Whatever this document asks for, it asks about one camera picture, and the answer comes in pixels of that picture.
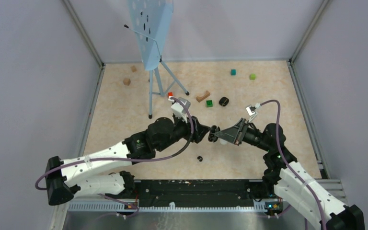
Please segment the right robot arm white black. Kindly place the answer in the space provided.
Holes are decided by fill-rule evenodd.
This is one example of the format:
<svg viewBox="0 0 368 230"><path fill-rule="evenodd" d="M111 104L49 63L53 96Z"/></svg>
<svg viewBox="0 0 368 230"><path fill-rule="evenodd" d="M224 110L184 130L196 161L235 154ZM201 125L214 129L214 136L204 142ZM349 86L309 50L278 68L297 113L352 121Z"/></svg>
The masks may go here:
<svg viewBox="0 0 368 230"><path fill-rule="evenodd" d="M348 206L322 187L286 148L283 129L276 123L263 131L242 118L235 125L221 130L213 126L210 142L222 140L234 145L248 143L266 151L263 160L267 169L262 177L262 192L278 196L296 209L317 230L363 230L364 214L356 206Z"/></svg>

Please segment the black earbud charging case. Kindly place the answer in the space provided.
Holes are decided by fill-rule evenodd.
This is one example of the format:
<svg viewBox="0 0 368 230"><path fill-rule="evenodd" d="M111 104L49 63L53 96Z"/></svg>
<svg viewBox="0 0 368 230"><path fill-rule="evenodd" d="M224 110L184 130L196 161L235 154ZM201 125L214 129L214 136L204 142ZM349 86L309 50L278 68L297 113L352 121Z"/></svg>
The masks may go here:
<svg viewBox="0 0 368 230"><path fill-rule="evenodd" d="M225 107L229 104L230 100L229 98L227 97L222 97L220 100L219 100L219 105L222 106L222 107Z"/></svg>

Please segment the white charging case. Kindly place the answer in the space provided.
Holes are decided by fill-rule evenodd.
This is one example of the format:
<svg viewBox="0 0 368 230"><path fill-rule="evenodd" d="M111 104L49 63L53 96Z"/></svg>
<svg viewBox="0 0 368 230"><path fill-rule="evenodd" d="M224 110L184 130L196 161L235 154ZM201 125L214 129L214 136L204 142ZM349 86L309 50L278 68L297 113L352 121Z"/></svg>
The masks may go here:
<svg viewBox="0 0 368 230"><path fill-rule="evenodd" d="M226 145L226 144L228 144L228 142L227 142L227 141L225 141L225 140L223 140L223 139L220 139L220 140L219 140L219 142L220 142L220 144L222 144L222 145Z"/></svg>

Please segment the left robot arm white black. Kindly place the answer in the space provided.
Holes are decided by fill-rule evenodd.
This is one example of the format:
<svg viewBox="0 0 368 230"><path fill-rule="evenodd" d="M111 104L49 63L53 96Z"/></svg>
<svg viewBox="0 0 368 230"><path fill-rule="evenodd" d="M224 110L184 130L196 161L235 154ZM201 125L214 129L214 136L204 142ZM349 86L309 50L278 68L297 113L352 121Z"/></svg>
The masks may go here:
<svg viewBox="0 0 368 230"><path fill-rule="evenodd" d="M52 157L47 162L44 175L48 204L57 206L80 196L121 195L129 198L135 190L131 173L103 175L103 172L140 162L157 161L156 152L161 152L181 139L185 145L173 158L182 153L191 142L199 143L210 131L210 127L199 123L192 116L183 121L161 117L144 131L135 133L117 144L73 159Z"/></svg>

